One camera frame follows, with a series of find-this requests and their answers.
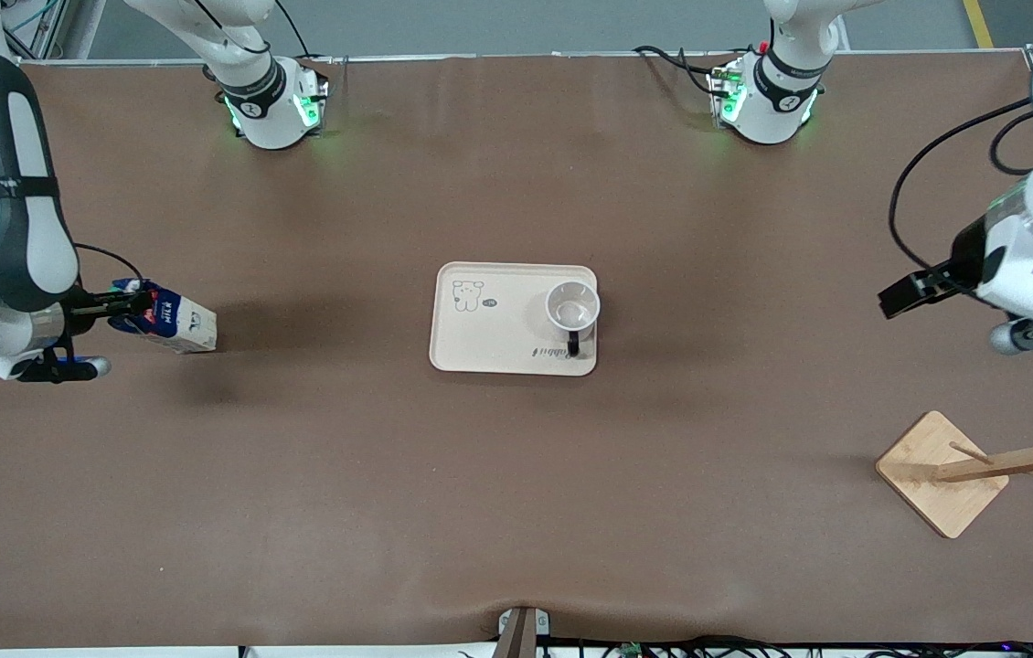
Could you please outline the blue and white milk carton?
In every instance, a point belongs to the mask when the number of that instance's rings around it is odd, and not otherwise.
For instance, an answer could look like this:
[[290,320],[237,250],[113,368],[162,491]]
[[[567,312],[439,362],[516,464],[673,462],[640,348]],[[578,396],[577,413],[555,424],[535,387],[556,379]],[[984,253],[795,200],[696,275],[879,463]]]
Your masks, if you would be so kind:
[[148,279],[118,279],[112,281],[111,291],[145,299],[140,311],[109,318],[112,330],[136,334],[178,354],[211,353],[217,349],[217,316],[202,304]]

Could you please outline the white mug with black handle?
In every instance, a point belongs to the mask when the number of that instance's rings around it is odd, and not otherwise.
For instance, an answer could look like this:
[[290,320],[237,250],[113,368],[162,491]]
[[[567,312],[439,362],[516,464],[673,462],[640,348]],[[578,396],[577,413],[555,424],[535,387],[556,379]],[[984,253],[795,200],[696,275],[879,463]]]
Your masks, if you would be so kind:
[[580,357],[580,343],[591,337],[602,310],[601,297],[584,281],[563,281],[545,296],[547,319],[564,334],[568,358]]

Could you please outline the cream rectangular tray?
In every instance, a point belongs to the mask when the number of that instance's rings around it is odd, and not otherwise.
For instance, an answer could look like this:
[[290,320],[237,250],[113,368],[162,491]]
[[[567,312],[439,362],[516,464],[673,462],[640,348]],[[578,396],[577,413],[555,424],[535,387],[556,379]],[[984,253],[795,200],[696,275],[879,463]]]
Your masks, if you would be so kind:
[[545,296],[563,281],[599,291],[580,265],[453,261],[437,275],[429,361],[442,371],[583,377],[599,357],[597,324],[568,358],[564,334],[547,319]]

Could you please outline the wooden mug rack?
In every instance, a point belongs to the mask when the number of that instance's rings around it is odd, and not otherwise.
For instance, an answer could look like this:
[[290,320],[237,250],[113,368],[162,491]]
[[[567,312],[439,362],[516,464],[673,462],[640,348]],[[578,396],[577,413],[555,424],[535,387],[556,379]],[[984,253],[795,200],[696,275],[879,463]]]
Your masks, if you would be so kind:
[[935,533],[954,540],[1013,476],[1033,476],[1033,446],[985,452],[934,409],[880,455],[875,471]]

